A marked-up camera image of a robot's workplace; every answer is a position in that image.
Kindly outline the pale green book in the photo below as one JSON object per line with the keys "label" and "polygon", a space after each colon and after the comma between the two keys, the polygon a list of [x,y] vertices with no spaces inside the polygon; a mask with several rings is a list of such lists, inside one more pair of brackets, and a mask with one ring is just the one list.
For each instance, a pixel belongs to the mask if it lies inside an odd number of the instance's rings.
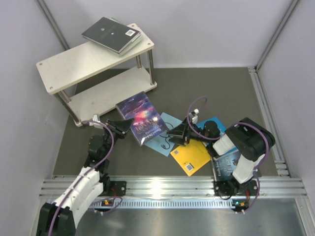
{"label": "pale green book", "polygon": [[142,33],[135,29],[135,24],[124,25],[121,22],[110,18],[114,22],[114,28],[110,32],[109,48],[118,55],[124,55],[131,48],[142,41]]}

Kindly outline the light blue cat book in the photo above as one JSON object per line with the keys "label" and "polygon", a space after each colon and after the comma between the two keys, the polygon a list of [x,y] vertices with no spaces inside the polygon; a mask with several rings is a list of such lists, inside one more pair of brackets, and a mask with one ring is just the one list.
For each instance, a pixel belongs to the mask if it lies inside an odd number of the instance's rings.
{"label": "light blue cat book", "polygon": [[[167,113],[162,113],[160,116],[169,130],[175,128],[177,125],[179,125],[182,122],[181,120]],[[166,132],[163,132],[161,135],[148,141],[145,144],[145,146],[167,157],[175,145],[174,143],[170,142],[169,139],[170,138],[167,136]]]}

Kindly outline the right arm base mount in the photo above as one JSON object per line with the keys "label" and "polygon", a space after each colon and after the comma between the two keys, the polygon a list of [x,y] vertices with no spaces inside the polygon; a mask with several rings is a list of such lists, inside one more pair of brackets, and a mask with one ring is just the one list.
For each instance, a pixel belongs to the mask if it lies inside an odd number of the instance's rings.
{"label": "right arm base mount", "polygon": [[255,196],[258,193],[258,185],[255,179],[240,184],[235,178],[225,181],[215,181],[215,196],[228,200],[234,196]]}

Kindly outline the blue paperback book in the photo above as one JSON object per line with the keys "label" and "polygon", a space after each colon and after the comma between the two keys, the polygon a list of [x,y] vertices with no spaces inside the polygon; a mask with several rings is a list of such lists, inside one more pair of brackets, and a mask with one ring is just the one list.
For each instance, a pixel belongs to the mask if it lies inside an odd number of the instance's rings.
{"label": "blue paperback book", "polygon": [[200,128],[199,133],[211,140],[207,140],[206,149],[211,157],[217,157],[218,154],[215,151],[213,145],[220,138],[221,131],[217,123],[218,119],[216,117],[201,121],[197,124],[197,127]]}

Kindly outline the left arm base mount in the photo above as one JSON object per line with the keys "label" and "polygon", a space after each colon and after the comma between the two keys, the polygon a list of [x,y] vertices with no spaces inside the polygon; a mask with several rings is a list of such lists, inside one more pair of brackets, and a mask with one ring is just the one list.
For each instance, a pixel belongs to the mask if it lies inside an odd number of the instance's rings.
{"label": "left arm base mount", "polygon": [[126,181],[109,181],[103,184],[103,192],[99,195],[101,197],[125,196],[126,195]]}

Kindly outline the black shiny book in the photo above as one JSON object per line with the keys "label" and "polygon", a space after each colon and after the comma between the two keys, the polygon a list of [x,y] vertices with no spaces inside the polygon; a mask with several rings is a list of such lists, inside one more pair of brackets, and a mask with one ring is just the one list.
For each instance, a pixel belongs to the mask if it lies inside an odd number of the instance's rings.
{"label": "black shiny book", "polygon": [[142,40],[140,31],[105,17],[85,30],[82,36],[118,55],[125,54]]}

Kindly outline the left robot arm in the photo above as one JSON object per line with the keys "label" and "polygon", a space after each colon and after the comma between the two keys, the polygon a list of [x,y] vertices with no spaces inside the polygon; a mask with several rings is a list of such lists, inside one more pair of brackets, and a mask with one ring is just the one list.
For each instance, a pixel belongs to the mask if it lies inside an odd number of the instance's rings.
{"label": "left robot arm", "polygon": [[109,155],[115,143],[128,134],[134,120],[93,118],[82,122],[103,130],[102,135],[89,139],[88,156],[80,173],[71,185],[52,203],[45,203],[39,211],[36,235],[73,236],[78,224],[91,207],[101,204],[115,209],[126,194],[126,181],[113,181],[108,174]]}

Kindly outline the purple Robinson Crusoe book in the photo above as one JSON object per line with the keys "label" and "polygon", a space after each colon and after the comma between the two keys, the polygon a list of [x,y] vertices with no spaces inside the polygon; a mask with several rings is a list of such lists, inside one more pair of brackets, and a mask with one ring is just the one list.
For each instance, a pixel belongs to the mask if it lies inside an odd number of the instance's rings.
{"label": "purple Robinson Crusoe book", "polygon": [[116,104],[116,109],[123,119],[134,119],[130,129],[140,146],[168,130],[143,91],[119,102]]}

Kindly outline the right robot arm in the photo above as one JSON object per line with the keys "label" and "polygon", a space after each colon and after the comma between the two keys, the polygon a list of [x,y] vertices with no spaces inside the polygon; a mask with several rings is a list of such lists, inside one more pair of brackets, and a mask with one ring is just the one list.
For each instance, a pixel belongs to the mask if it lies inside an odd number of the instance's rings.
{"label": "right robot arm", "polygon": [[241,195],[247,190],[247,182],[252,179],[253,173],[276,143],[271,132],[250,118],[240,120],[226,129],[222,135],[214,121],[207,121],[203,128],[199,128],[190,118],[185,118],[181,124],[168,130],[166,134],[170,141],[182,146],[189,144],[190,140],[208,143],[208,152],[216,159],[237,149],[240,158],[229,183],[229,188],[235,195]]}

